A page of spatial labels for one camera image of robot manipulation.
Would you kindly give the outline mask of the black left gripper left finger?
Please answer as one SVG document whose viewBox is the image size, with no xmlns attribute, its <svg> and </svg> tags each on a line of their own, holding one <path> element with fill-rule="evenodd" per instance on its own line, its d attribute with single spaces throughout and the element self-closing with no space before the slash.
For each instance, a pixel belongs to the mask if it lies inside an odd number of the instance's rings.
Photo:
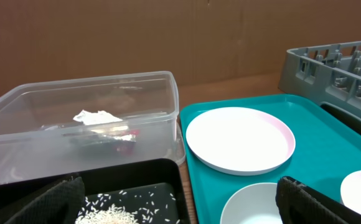
<svg viewBox="0 0 361 224">
<path fill-rule="evenodd" d="M 77 174 L 0 185 L 0 223 L 74 223 L 84 199 Z"/>
</svg>

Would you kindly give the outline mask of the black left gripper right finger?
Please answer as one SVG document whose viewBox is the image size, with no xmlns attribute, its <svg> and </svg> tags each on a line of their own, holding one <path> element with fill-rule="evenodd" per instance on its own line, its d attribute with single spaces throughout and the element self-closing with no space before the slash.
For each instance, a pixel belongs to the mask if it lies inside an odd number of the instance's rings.
<svg viewBox="0 0 361 224">
<path fill-rule="evenodd" d="M 275 201 L 283 224 L 361 224 L 361 214 L 290 176 L 278 180 Z"/>
</svg>

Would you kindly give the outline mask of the grey bowl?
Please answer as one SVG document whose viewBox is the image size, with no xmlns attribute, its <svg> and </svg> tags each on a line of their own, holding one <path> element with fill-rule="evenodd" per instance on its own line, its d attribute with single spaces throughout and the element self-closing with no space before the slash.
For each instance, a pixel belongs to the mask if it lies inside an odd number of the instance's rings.
<svg viewBox="0 0 361 224">
<path fill-rule="evenodd" d="M 276 189 L 276 183 L 263 182 L 238 190 L 226 202 L 220 224 L 282 224 Z"/>
</svg>

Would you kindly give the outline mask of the red snack wrapper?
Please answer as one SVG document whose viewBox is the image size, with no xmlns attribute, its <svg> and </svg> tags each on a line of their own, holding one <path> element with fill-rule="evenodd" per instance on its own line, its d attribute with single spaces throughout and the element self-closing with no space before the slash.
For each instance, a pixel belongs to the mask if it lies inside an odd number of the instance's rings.
<svg viewBox="0 0 361 224">
<path fill-rule="evenodd" d="M 112 149 L 116 153 L 130 153 L 136 144 L 139 130 L 132 131 L 127 126 L 103 129 L 81 129 L 79 133 L 65 133 L 71 145 L 80 149 Z"/>
</svg>

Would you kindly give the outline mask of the white napkin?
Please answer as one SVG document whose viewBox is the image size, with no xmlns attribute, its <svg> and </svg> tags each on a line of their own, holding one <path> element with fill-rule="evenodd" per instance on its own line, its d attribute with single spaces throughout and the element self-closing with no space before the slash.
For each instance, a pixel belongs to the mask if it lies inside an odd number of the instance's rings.
<svg viewBox="0 0 361 224">
<path fill-rule="evenodd" d="M 85 110 L 82 110 L 79 114 L 75 115 L 73 120 L 79 123 L 83 123 L 84 125 L 96 125 L 122 121 L 122 119 L 117 118 L 116 116 L 113 116 L 106 111 L 92 113 Z"/>
</svg>

